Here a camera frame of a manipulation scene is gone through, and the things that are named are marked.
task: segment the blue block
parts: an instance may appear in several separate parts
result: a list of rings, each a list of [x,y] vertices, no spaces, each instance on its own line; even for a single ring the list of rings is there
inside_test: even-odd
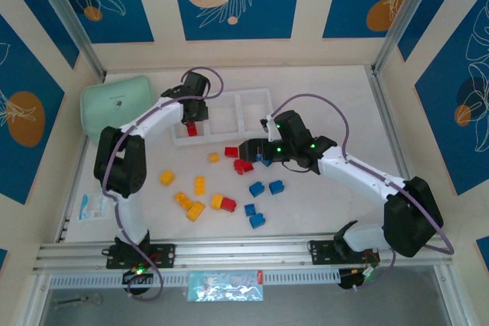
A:
[[[257,210],[254,208],[254,204],[248,204],[244,206],[244,211],[247,217],[257,214]]]
[[[260,194],[263,194],[264,191],[265,186],[263,186],[263,183],[261,183],[260,181],[255,182],[253,185],[250,186],[250,192],[254,198],[256,198]]]
[[[253,215],[250,217],[250,223],[253,229],[256,229],[260,227],[261,225],[265,224],[265,218],[263,218],[263,214],[258,213],[256,215]]]
[[[268,187],[270,188],[272,195],[278,194],[285,189],[285,187],[283,186],[283,182],[280,180],[271,182]]]

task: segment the robotic arm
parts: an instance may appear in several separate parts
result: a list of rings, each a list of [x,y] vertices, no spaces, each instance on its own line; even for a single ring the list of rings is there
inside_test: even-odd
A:
[[[367,216],[345,225],[335,235],[335,251],[344,259],[369,248],[394,249],[413,257],[435,234],[427,218],[396,187],[411,194],[438,226],[442,216],[428,184],[419,177],[407,181],[381,172],[349,155],[327,137],[313,137],[295,111],[261,121],[268,139],[250,139],[239,147],[240,158],[272,162],[294,160],[307,170],[337,179],[384,208],[377,218]]]
[[[146,144],[153,143],[173,124],[209,118],[203,98],[192,98],[203,97],[206,88],[209,91],[209,80],[190,72],[184,84],[165,91],[157,103],[142,116],[119,129],[106,127],[100,135],[93,172],[104,187],[103,181],[112,152],[121,138],[128,134],[118,148],[120,154],[113,161],[106,183],[109,195],[118,204],[116,218],[127,236],[119,233],[115,238],[113,252],[120,263],[134,264],[141,261],[131,242],[148,256],[151,253],[149,230],[143,220],[141,201],[138,200],[139,190],[146,179]],[[175,99],[179,103],[170,103]]]
[[[173,124],[206,120],[204,92],[209,84],[204,76],[190,72],[184,84],[164,92],[157,104],[142,116],[119,129],[107,127],[102,131],[94,175],[117,202],[116,220],[121,228],[115,246],[108,251],[109,259],[114,258],[114,266],[110,268],[127,268],[154,254],[138,200],[146,179],[145,146]],[[392,248],[405,257],[413,257],[435,234],[434,225],[443,226],[429,186],[419,177],[406,181],[388,175],[347,154],[335,141],[313,137],[294,111],[285,111],[274,118],[267,116],[261,123],[268,139],[245,141],[239,147],[242,160],[294,160],[302,168],[347,184],[384,208],[383,219],[377,210],[380,218],[352,221],[335,235],[332,250],[342,261],[369,248]],[[116,148],[118,155],[113,157]]]

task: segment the plastic bag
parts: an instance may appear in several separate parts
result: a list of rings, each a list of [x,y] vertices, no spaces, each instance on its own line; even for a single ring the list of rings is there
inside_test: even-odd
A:
[[[263,272],[195,271],[189,275],[189,302],[263,301]]]

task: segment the white plastic tray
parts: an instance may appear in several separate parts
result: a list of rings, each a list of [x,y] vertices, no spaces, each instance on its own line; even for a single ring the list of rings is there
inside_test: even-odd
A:
[[[196,124],[196,136],[189,137],[183,124],[172,126],[175,146],[267,137],[260,119],[272,112],[268,89],[223,92],[218,98],[208,100],[207,107],[209,120]]]

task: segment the red block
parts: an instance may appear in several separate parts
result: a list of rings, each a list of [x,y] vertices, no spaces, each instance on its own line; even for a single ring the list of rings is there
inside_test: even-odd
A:
[[[227,210],[232,213],[234,210],[236,210],[236,202],[228,198],[223,198],[221,202],[221,209]]]
[[[196,123],[193,121],[188,121],[186,123],[186,132],[189,135],[189,137],[195,137],[197,135]]]
[[[238,148],[236,147],[226,147],[224,149],[224,155],[229,157],[229,158],[238,158]]]
[[[254,169],[251,162],[246,162],[244,160],[235,160],[233,166],[238,175],[242,175],[243,173],[252,171]]]

